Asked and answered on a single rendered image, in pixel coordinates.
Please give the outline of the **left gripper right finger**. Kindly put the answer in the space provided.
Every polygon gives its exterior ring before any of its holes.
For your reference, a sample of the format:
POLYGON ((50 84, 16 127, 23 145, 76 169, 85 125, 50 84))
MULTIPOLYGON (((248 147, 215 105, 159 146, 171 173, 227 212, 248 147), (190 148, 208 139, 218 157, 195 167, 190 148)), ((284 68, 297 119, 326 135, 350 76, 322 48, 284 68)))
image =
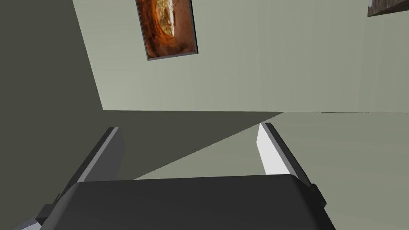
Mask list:
POLYGON ((272 123, 260 123, 256 145, 266 175, 291 174, 311 186, 303 168, 272 123))

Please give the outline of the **dark brown framed wall picture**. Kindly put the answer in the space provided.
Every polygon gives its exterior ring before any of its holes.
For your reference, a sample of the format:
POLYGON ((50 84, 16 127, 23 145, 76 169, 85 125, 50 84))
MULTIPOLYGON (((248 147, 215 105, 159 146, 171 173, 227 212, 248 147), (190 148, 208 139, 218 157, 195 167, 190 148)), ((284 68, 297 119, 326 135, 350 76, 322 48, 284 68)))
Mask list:
POLYGON ((409 0, 368 0, 367 16, 378 16, 408 11, 409 0))

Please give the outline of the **orange brown framed wall picture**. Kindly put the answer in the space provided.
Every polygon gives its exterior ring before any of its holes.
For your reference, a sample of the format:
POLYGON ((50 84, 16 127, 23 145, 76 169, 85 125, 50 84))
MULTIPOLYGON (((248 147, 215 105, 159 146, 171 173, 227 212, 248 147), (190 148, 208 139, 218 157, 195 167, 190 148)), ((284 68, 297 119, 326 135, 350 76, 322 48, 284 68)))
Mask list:
POLYGON ((135 0, 147 60, 198 53, 192 0, 135 0))

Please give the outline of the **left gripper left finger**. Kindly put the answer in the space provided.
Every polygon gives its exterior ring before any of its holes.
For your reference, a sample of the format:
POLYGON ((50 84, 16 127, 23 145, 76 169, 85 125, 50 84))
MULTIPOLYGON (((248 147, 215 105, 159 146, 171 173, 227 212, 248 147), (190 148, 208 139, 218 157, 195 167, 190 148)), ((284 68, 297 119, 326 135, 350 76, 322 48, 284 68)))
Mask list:
POLYGON ((121 128, 108 128, 69 179, 57 200, 75 183, 116 180, 124 153, 125 141, 121 128))

